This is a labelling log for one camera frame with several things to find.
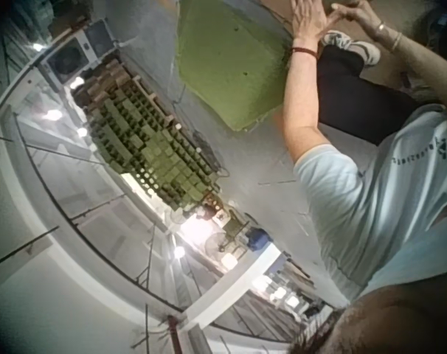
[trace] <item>green mat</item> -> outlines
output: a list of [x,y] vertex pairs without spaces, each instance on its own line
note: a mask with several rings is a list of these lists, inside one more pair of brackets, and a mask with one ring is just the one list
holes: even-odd
[[184,83],[234,131],[283,102],[288,44],[219,0],[181,0]]

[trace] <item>white sneaker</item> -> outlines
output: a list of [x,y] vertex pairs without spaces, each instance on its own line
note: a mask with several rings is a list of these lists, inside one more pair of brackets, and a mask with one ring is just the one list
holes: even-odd
[[348,50],[348,47],[353,42],[353,39],[346,33],[331,30],[322,38],[322,44],[324,46],[337,46],[340,49]]
[[364,60],[365,66],[374,66],[381,59],[381,51],[379,48],[368,42],[352,41],[347,50],[360,55]]

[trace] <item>hand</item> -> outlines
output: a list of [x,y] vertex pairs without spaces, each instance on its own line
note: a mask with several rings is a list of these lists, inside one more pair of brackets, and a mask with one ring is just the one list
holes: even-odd
[[353,0],[348,6],[340,4],[332,4],[332,9],[335,13],[340,14],[342,17],[355,20],[359,23],[361,28],[371,37],[374,41],[377,41],[376,33],[381,19],[376,15],[370,3],[367,0]]
[[294,41],[317,48],[323,35],[342,17],[333,12],[325,15],[322,0],[291,0]]

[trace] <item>air conditioner unit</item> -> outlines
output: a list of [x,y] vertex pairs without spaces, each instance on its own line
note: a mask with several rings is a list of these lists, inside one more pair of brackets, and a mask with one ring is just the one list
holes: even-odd
[[104,20],[75,32],[40,63],[39,69],[58,91],[81,72],[99,65],[115,49],[115,40]]

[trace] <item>light blue t-shirt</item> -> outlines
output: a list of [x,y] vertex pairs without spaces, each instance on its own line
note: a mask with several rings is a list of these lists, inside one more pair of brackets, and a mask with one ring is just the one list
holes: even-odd
[[447,273],[447,218],[431,227],[447,205],[442,106],[413,113],[380,145],[364,173],[332,145],[309,150],[294,172],[325,267],[350,301],[383,286]]

